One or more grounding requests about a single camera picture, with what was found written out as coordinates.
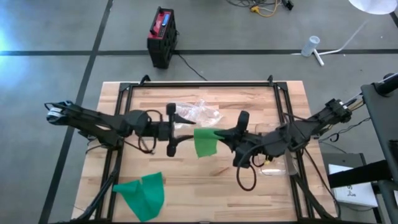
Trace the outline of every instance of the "black clamp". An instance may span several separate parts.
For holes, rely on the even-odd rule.
[[[150,81],[151,81],[151,80],[150,80],[150,78],[149,78],[149,75],[144,75],[144,77],[141,78],[141,81],[139,82],[138,85],[144,85],[144,82],[150,82]]]

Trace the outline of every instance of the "green cloth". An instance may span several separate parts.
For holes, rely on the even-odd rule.
[[[193,130],[193,140],[195,141],[198,158],[217,153],[217,141],[224,139],[214,133],[218,130],[216,128],[196,128]]]
[[[142,183],[135,180],[113,186],[119,192],[141,222],[155,218],[164,203],[162,173],[142,177]]]

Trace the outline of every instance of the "yellow cable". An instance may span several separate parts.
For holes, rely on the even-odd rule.
[[[271,17],[271,16],[273,16],[273,15],[275,14],[277,8],[278,8],[278,0],[275,0],[275,7],[274,7],[274,10],[273,10],[273,12],[272,12],[271,14],[269,14],[269,15],[261,14],[259,6],[253,6],[252,8],[250,8],[250,11],[251,11],[251,12],[257,13],[257,14],[259,14],[259,15],[262,16],[262,17]]]

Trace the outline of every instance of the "red power station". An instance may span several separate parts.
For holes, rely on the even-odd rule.
[[[159,6],[147,38],[147,48],[154,67],[169,67],[176,44],[174,10]]]

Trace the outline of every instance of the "black handle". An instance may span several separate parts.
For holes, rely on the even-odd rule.
[[[394,73],[387,74],[384,78],[388,78],[394,75]],[[383,83],[376,84],[376,91],[378,94],[382,96],[389,96],[395,89],[398,88],[398,75],[394,75],[394,77],[389,78]]]

